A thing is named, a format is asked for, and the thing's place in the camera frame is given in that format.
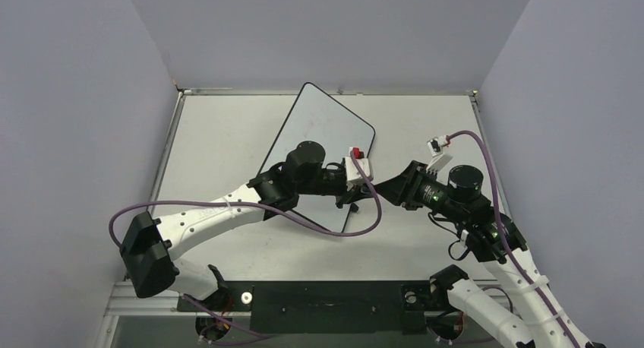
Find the black-framed whiteboard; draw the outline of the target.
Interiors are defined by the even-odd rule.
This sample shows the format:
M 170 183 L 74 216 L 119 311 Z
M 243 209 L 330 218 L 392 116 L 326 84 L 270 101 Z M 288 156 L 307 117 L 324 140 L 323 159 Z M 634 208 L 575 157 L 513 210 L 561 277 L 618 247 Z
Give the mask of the black-framed whiteboard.
M 300 89 L 260 171 L 284 161 L 287 153 L 302 141 L 314 141 L 324 148 L 324 166 L 329 162 L 340 163 L 349 155 L 351 147 L 358 147 L 368 155 L 375 135 L 371 124 L 307 82 Z M 349 208 L 336 207 L 332 196 L 302 195 L 292 212 L 336 233 L 344 231 L 349 218 Z

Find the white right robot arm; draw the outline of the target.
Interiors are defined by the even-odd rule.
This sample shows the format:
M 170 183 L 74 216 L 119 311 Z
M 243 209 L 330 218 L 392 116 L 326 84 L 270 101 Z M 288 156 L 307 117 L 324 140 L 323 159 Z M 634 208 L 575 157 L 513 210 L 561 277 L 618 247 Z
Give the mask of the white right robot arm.
M 481 193 L 483 173 L 455 166 L 447 184 L 423 163 L 411 162 L 399 175 L 375 185 L 379 196 L 406 210 L 421 207 L 453 223 L 456 234 L 490 272 L 513 304 L 509 311 L 455 265 L 430 278 L 428 297 L 439 308 L 460 310 L 504 347 L 598 347 L 573 322 L 535 266 L 526 240 L 513 221 L 496 214 Z

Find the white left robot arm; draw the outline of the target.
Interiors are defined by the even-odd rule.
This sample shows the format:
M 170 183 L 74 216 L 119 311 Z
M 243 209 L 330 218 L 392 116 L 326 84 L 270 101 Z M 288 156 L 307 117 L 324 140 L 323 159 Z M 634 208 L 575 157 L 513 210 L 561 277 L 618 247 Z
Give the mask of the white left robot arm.
M 134 216 L 116 245 L 137 297 L 145 299 L 166 290 L 188 294 L 206 309 L 226 302 L 225 281 L 212 265 L 183 259 L 192 248 L 237 227 L 280 215 L 325 235 L 324 229 L 292 213 L 302 195 L 334 196 L 338 207 L 353 198 L 373 197 L 371 162 L 352 147 L 340 163 L 324 165 L 324 148 L 302 141 L 284 161 L 210 202 L 187 201 L 186 211 L 153 217 L 147 204 Z

